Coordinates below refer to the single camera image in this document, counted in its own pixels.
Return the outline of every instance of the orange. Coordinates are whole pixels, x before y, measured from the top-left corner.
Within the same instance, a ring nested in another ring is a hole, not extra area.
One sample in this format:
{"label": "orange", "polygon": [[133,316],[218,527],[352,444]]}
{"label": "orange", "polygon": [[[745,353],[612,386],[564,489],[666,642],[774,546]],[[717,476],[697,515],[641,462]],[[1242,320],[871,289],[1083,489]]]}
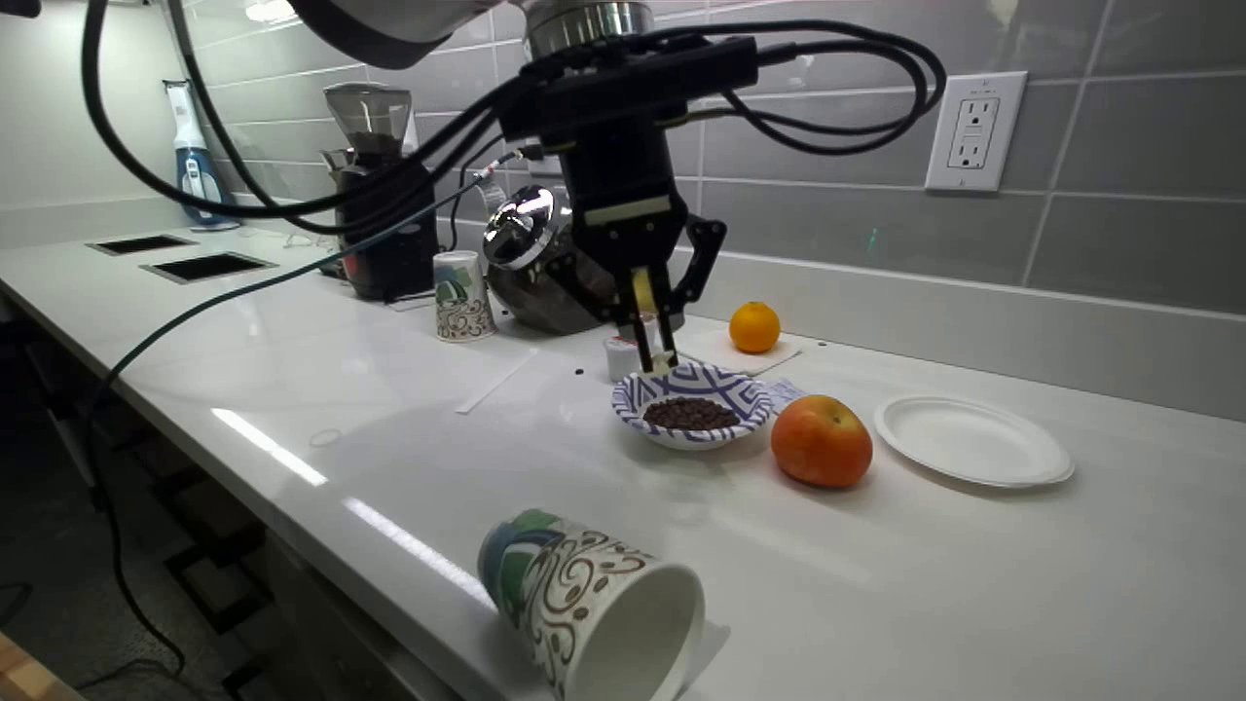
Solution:
{"label": "orange", "polygon": [[732,345],[740,353],[770,353],[780,345],[780,310],[748,298],[732,310]]}
{"label": "orange", "polygon": [[780,414],[770,453],[782,476],[826,489],[858,488],[871,462],[860,418],[822,392],[799,397]]}

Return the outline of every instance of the white plate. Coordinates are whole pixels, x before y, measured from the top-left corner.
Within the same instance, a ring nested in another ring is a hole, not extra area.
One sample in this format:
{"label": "white plate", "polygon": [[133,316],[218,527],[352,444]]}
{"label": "white plate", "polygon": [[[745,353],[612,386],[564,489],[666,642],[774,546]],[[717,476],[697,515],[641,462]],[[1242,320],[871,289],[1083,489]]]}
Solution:
{"label": "white plate", "polygon": [[892,397],[878,427],[898,455],[963,483],[1043,488],[1076,476],[1035,419],[971,397]]}

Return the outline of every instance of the white wall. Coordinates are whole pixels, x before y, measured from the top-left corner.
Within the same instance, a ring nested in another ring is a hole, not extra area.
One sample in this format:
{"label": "white wall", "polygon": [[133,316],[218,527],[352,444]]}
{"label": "white wall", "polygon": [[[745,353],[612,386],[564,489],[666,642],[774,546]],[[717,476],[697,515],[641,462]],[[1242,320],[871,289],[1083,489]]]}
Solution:
{"label": "white wall", "polygon": [[[78,42],[87,5],[47,5],[41,19],[0,19],[0,239],[55,239],[178,220],[96,140],[82,106]],[[157,7],[115,7],[107,96],[121,137],[173,175],[164,79],[182,72]]]}

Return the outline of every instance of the patterned mug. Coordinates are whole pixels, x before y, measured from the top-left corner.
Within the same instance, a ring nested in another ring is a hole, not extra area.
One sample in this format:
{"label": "patterned mug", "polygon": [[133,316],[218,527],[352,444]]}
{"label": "patterned mug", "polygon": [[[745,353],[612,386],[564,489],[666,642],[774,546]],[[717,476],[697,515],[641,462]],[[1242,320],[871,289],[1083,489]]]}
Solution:
{"label": "patterned mug", "polygon": [[670,701],[704,623],[701,579],[545,511],[504,521],[481,579],[561,701]]}

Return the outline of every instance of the gray tile backsplash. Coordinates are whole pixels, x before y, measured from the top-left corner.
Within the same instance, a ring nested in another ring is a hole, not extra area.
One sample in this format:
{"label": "gray tile backsplash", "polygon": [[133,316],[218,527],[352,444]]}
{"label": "gray tile backsplash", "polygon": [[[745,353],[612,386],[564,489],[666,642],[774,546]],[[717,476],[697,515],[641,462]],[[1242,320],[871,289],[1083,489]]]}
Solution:
{"label": "gray tile backsplash", "polygon": [[[727,250],[1246,316],[1246,277],[1232,277],[1246,242],[1246,5],[656,0],[660,27],[805,15],[913,36],[954,72],[1031,71],[1005,190],[924,190],[935,116],[854,161],[809,161],[735,122],[679,129],[682,196],[732,220]],[[243,0],[194,0],[190,19],[221,114],[282,190],[313,190],[318,148],[339,142],[327,84],[414,88],[427,140],[527,63],[517,7],[470,19],[414,71],[356,65],[303,27],[248,27]],[[902,106],[892,65],[850,58],[769,71],[748,93],[830,122]]]}

